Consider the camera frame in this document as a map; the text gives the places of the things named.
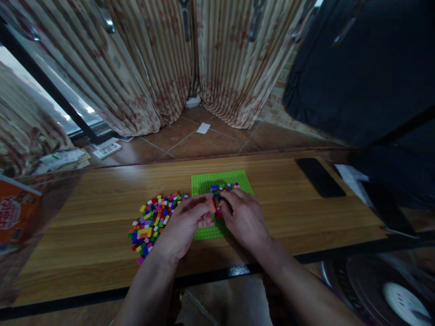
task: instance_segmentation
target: wooden table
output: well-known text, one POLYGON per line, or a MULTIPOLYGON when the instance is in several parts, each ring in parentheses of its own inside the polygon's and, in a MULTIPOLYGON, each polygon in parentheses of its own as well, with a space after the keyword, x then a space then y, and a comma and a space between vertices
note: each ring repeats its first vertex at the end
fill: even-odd
MULTIPOLYGON (((128 287, 138 269, 127 233, 156 195, 190 193, 192 174, 245 169, 265 222, 291 254, 382 239, 382 222, 322 164, 347 193, 322 198, 294 159, 313 152, 249 155, 90 169, 54 219, 14 284, 14 306, 128 287)), ((193 242, 177 277, 253 262, 231 239, 193 242)))

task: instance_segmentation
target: striped curtain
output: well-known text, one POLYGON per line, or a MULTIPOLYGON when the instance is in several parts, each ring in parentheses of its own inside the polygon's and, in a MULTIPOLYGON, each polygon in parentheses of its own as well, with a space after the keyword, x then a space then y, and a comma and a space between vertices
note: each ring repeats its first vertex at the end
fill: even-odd
POLYGON ((23 45, 41 68, 123 136, 175 122, 194 94, 229 125, 252 126, 292 51, 305 3, 265 1, 250 43, 253 0, 191 0, 190 42, 178 0, 106 0, 115 34, 104 30, 94 1, 101 0, 9 0, 40 33, 41 42, 23 45))
POLYGON ((74 148, 49 108, 42 107, 1 62, 0 75, 0 168, 7 175, 26 175, 36 168, 40 157, 74 148))
POLYGON ((250 128, 295 45, 303 0, 265 1, 257 38, 248 41, 252 0, 197 0, 198 64, 203 106, 235 128, 250 128))

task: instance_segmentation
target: black smartphone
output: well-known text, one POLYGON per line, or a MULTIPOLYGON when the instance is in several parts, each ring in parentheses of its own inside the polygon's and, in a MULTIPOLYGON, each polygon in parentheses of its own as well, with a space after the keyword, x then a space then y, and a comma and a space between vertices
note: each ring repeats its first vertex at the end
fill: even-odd
POLYGON ((315 158, 297 158, 296 163, 323 198, 344 197, 346 193, 315 158))

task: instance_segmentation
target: cardboard box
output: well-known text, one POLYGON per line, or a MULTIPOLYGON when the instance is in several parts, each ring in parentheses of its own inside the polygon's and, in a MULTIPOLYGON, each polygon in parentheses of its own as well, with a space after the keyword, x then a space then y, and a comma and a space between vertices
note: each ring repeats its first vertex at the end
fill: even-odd
POLYGON ((40 192, 0 175, 0 243, 23 241, 41 196, 40 192))

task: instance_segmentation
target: green lego brick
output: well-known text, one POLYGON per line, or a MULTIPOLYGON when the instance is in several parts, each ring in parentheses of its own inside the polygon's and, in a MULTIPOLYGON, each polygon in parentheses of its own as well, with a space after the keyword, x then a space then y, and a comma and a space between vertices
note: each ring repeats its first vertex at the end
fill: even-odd
MULTIPOLYGON (((210 186, 223 184, 223 183, 235 183, 238 182, 240 189, 244 192, 254 194, 251 185, 246 175, 245 170, 236 170, 219 173, 208 174, 194 174, 191 176, 192 181, 192 196, 197 196, 203 193, 210 192, 210 186)), ((221 236, 229 235, 223 219, 215 219, 214 214, 213 221, 214 226, 203 227, 196 231, 194 241, 219 238, 221 236)))

